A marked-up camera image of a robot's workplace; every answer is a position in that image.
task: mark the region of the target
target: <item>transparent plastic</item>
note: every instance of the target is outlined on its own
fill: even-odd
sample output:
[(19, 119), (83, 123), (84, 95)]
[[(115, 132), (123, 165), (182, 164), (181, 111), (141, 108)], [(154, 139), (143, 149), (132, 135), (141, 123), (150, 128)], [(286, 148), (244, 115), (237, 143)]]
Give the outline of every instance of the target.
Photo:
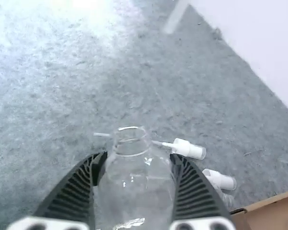
[(143, 127), (119, 128), (113, 137), (98, 184), (108, 228), (167, 230), (176, 189), (169, 155), (152, 145)]

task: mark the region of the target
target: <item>bottle neck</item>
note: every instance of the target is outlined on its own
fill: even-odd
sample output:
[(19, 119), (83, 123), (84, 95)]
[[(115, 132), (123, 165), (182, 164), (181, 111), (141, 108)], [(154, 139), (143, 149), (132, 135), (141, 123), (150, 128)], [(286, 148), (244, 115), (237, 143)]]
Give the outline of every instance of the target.
[(122, 127), (114, 133), (113, 153), (119, 156), (139, 156), (145, 154), (150, 146), (150, 137), (143, 127)]

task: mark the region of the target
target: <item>gray carpet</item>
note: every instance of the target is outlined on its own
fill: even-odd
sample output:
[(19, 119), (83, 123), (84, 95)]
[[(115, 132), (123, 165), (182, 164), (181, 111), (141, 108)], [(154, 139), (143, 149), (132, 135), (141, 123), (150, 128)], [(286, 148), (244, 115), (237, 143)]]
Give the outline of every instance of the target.
[(0, 229), (130, 124), (207, 147), (236, 207), (288, 190), (288, 109), (193, 9), (164, 35), (171, 0), (54, 2), (0, 1)]

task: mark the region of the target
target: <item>cardboard box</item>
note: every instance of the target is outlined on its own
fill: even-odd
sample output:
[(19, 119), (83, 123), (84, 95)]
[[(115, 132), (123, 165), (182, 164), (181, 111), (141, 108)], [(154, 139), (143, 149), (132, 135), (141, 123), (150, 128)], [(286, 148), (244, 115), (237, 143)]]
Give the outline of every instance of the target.
[(237, 230), (288, 230), (288, 192), (231, 212)]

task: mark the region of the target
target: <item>white wall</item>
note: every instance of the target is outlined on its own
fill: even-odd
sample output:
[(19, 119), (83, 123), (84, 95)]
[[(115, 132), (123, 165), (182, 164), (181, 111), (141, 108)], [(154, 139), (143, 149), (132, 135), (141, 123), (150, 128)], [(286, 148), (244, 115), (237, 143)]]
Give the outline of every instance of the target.
[(189, 0), (288, 107), (288, 0)]

